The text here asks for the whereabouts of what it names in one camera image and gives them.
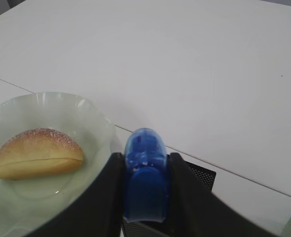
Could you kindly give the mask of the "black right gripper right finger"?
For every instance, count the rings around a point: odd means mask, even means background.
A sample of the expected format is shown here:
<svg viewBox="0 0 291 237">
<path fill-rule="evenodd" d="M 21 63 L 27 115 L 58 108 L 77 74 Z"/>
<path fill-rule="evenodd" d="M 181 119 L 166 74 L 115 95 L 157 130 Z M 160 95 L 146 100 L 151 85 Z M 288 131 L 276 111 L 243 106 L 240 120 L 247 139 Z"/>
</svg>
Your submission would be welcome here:
<svg viewBox="0 0 291 237">
<path fill-rule="evenodd" d="M 271 237 L 216 197 L 178 153 L 169 155 L 169 216 L 176 237 Z"/>
</svg>

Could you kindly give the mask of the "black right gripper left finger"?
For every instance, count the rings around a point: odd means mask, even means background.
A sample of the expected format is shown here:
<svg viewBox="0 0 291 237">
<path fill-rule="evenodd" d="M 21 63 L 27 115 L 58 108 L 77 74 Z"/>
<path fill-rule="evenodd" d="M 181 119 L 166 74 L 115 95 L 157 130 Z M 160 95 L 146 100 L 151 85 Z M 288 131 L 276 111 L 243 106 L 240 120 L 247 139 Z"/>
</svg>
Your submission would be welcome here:
<svg viewBox="0 0 291 237">
<path fill-rule="evenodd" d="M 123 155 L 113 153 L 89 187 L 30 237 L 118 237 L 123 221 Z"/>
</svg>

